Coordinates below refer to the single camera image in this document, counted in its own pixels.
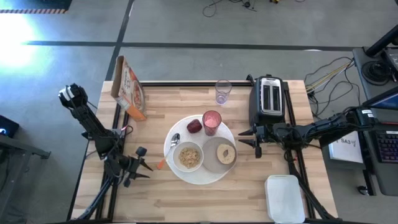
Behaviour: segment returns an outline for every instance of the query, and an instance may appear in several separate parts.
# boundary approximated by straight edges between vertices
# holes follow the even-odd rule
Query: plastic cup
[[[203,117],[203,127],[207,136],[216,134],[218,126],[221,124],[221,115],[217,111],[207,111]]]
[[[228,80],[218,80],[216,82],[216,103],[224,105],[232,90],[232,84]]]

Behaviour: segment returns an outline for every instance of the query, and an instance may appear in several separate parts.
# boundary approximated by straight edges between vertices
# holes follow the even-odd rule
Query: concrete floor
[[[115,42],[128,0],[74,0],[68,14],[0,14],[0,113],[17,121],[16,138],[52,151],[49,160],[32,159],[13,204],[33,223],[65,221],[87,141],[83,128],[62,107],[57,94],[73,82],[97,105],[114,47],[48,46],[64,42]],[[257,12],[223,1],[212,18],[201,11],[209,1],[136,0],[124,42],[262,44],[355,47],[371,45],[398,21],[393,0],[281,0],[256,2]],[[18,45],[41,40],[44,45]],[[302,50],[170,49],[122,47],[140,80],[244,79],[267,73],[302,80],[306,73],[351,52]],[[325,74],[344,60],[320,71]],[[353,67],[347,72],[360,84]],[[326,101],[332,84],[317,98]],[[349,88],[341,85],[335,95]],[[364,101],[363,90],[360,90]],[[356,91],[331,103],[325,118],[357,101]],[[360,170],[326,168],[340,218],[395,223],[397,197],[364,197]]]

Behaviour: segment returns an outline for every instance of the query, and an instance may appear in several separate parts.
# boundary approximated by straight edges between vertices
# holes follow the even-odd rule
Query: black toaster
[[[284,122],[285,98],[283,81],[271,75],[259,77],[255,82],[251,76],[249,79],[251,79],[253,84],[249,99],[250,125],[262,126]]]

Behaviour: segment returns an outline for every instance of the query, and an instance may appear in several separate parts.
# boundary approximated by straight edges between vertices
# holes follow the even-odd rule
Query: wooden tabletop
[[[313,121],[303,81],[288,81],[297,124]],[[112,127],[116,102],[111,97],[112,82],[104,82],[96,112],[105,128]],[[249,87],[233,87],[227,104],[215,102],[213,87],[144,87],[147,121],[129,120],[134,132],[126,138],[124,154],[136,156],[139,146],[147,148],[146,162],[153,172],[139,168],[150,179],[133,180],[129,188],[119,186],[114,213],[115,222],[271,222],[267,215],[264,181],[272,174],[288,174],[283,150],[275,144],[262,145],[262,157],[254,157],[254,149],[238,141],[249,129]],[[165,165],[165,137],[179,120],[193,114],[215,110],[234,135],[238,158],[236,166],[221,180],[208,185],[192,185],[180,180]],[[124,112],[121,112],[119,127]],[[95,150],[89,143],[88,152]],[[320,203],[337,217],[335,203],[322,152],[315,147],[303,150],[308,181]],[[103,161],[90,155],[84,164],[72,218],[78,217],[98,193],[103,175]],[[104,213],[108,211],[108,200]]]

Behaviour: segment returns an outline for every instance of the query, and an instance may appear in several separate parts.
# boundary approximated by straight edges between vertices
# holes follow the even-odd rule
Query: metal spoon
[[[166,161],[166,158],[169,156],[170,152],[172,151],[172,148],[176,146],[180,142],[180,134],[175,133],[172,137],[172,144],[170,145],[170,149],[167,152],[166,156],[161,160],[161,162],[157,165],[157,169],[162,169],[164,166],[164,162]]]

